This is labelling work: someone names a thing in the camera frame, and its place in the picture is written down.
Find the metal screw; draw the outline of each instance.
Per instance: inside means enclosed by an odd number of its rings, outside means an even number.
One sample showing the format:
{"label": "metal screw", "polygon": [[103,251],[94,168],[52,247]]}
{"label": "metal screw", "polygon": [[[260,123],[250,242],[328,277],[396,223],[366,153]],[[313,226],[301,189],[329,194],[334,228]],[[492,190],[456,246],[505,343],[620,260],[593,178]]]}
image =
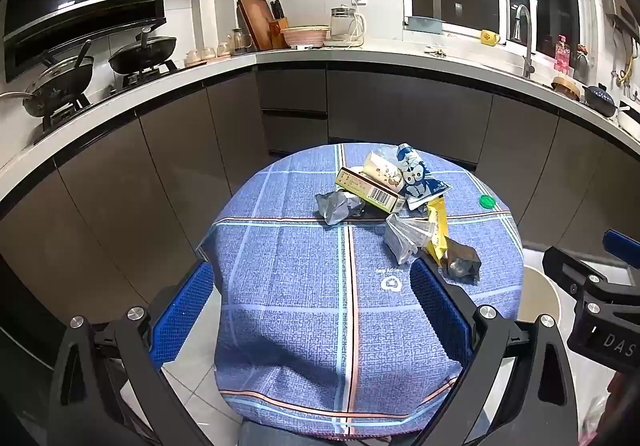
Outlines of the metal screw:
{"label": "metal screw", "polygon": [[84,318],[82,316],[74,316],[73,318],[71,318],[71,322],[69,323],[69,326],[72,329],[77,329],[78,327],[82,327],[83,323],[84,323]]}
{"label": "metal screw", "polygon": [[144,315],[145,315],[145,310],[142,307],[134,307],[129,309],[129,312],[127,312],[127,318],[129,318],[132,321],[139,320]]}
{"label": "metal screw", "polygon": [[540,323],[542,323],[545,327],[553,327],[556,324],[556,320],[553,319],[549,314],[543,314],[540,317]]}
{"label": "metal screw", "polygon": [[495,309],[490,305],[482,305],[480,308],[480,315],[487,320],[492,320],[495,318]]}

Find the table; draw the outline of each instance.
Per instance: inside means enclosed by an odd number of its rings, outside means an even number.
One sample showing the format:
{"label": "table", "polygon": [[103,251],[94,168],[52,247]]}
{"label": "table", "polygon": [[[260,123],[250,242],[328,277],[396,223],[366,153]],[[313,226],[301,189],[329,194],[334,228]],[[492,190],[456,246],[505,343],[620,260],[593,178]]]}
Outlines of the table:
{"label": "table", "polygon": [[[394,435],[423,428],[455,382],[460,365],[412,293],[411,261],[398,266],[384,243],[384,219],[329,227],[317,213],[314,195],[335,189],[340,166],[381,146],[281,159],[235,194],[203,240],[222,293],[216,381],[245,418],[303,434]],[[470,172],[420,153],[452,186],[449,236],[482,260],[479,284],[462,287],[515,317],[523,256],[507,206]],[[493,209],[480,206],[483,194]]]}

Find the cutting board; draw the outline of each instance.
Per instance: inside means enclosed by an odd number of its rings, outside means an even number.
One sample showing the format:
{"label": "cutting board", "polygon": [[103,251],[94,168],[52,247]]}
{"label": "cutting board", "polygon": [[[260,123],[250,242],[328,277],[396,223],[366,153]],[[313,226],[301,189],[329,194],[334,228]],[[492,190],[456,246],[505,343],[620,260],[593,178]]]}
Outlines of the cutting board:
{"label": "cutting board", "polygon": [[238,7],[258,51],[273,49],[269,22],[273,22],[274,18],[267,1],[238,0]]}

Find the blue plaid tablecloth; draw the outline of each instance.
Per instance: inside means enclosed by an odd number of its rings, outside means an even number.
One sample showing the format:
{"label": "blue plaid tablecloth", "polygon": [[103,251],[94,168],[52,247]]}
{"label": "blue plaid tablecloth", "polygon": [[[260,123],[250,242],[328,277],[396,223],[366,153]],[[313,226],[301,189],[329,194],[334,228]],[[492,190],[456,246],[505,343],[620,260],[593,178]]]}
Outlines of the blue plaid tablecloth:
{"label": "blue plaid tablecloth", "polygon": [[[423,428],[455,382],[460,365],[418,305],[411,261],[398,266],[384,243],[384,219],[328,227],[317,213],[314,195],[335,190],[340,166],[380,147],[281,159],[235,194],[203,240],[222,293],[216,381],[240,415],[303,434],[395,435]],[[507,206],[473,174],[421,155],[452,186],[449,236],[482,260],[479,284],[462,287],[515,317],[523,257]],[[480,206],[482,194],[494,209]]]}

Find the barcode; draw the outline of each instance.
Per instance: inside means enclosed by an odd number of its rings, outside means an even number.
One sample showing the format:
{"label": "barcode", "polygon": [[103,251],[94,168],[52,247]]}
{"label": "barcode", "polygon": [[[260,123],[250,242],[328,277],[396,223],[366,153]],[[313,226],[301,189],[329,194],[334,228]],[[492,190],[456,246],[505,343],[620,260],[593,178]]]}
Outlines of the barcode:
{"label": "barcode", "polygon": [[389,202],[391,195],[388,193],[384,193],[380,188],[373,187],[371,193],[369,194],[369,198],[382,206],[386,206],[386,203]]}

